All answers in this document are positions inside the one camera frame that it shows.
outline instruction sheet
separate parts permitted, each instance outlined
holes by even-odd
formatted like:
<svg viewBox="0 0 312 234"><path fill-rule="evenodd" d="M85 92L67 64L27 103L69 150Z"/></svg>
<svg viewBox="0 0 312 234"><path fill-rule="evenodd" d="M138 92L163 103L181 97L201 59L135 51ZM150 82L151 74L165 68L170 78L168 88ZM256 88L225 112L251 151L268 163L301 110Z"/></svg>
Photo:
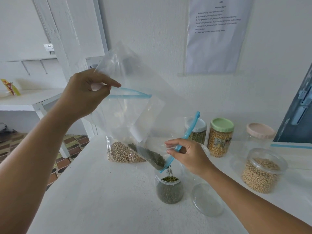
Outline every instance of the instruction sheet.
<svg viewBox="0 0 312 234"><path fill-rule="evenodd" d="M253 0L191 0L186 74L234 73Z"/></svg>

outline pink lid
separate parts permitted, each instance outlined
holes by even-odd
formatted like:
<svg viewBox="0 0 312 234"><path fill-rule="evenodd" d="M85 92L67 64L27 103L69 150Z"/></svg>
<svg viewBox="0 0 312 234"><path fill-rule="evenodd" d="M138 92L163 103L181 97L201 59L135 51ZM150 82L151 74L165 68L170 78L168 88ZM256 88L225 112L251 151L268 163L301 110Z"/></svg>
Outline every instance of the pink lid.
<svg viewBox="0 0 312 234"><path fill-rule="evenodd" d="M247 133L258 139L271 139L275 136L275 130L261 123L250 123L247 125Z"/></svg>

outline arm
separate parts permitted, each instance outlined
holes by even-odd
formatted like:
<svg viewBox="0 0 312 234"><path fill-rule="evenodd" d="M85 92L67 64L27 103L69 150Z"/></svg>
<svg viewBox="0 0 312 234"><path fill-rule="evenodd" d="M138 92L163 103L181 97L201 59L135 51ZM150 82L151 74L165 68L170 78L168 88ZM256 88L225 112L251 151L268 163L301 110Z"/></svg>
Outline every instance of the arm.
<svg viewBox="0 0 312 234"><path fill-rule="evenodd" d="M93 92L91 83L103 82ZM26 233L45 193L64 135L121 85L94 69L75 74L61 98L14 151L0 164L1 233Z"/></svg>
<svg viewBox="0 0 312 234"><path fill-rule="evenodd" d="M168 148L177 144L183 146L181 153L173 149L168 149L167 153L206 180L250 234L312 233L311 226L250 192L218 170L197 142L174 139L165 144Z"/></svg>

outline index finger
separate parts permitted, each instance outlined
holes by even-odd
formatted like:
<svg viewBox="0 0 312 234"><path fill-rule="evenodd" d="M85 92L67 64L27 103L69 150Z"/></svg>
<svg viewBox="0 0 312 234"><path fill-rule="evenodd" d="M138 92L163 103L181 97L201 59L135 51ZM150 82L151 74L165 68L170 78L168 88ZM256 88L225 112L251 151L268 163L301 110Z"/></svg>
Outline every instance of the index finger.
<svg viewBox="0 0 312 234"><path fill-rule="evenodd" d="M182 145L183 147L187 146L189 144L189 140L187 139L181 139L181 138L178 138L178 139L171 139L171 140L168 140L165 142L166 145Z"/></svg>
<svg viewBox="0 0 312 234"><path fill-rule="evenodd" d="M96 71L94 68L82 71L81 73L89 77L94 83L104 83L119 88L121 84L106 74Z"/></svg>

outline plastic jar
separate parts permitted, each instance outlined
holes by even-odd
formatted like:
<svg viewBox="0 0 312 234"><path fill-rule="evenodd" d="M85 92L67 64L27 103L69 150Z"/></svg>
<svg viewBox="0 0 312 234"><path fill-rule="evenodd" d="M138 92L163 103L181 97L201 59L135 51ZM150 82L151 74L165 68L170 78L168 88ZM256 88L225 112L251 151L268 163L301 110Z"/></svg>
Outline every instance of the plastic jar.
<svg viewBox="0 0 312 234"><path fill-rule="evenodd" d="M167 182L162 179L166 177L176 177L177 181ZM170 167L160 173L155 169L155 185L158 198L166 204L176 204L180 202L184 195L183 187L184 167L174 160Z"/></svg>
<svg viewBox="0 0 312 234"><path fill-rule="evenodd" d="M268 194L288 168L287 162L277 153L263 148L251 149L241 179L259 193Z"/></svg>
<svg viewBox="0 0 312 234"><path fill-rule="evenodd" d="M261 123L250 123L246 126L245 146L249 149L266 148L275 136L275 130Z"/></svg>
<svg viewBox="0 0 312 234"><path fill-rule="evenodd" d="M193 118L189 118L185 122L185 131L190 127L191 123L193 121ZM206 132L207 132L207 123L204 122L202 119L198 118L197 123L192 130L189 140L196 141L198 143L204 144L205 138L206 138Z"/></svg>
<svg viewBox="0 0 312 234"><path fill-rule="evenodd" d="M207 147L213 157L223 157L230 146L234 123L225 118L215 118L210 123Z"/></svg>

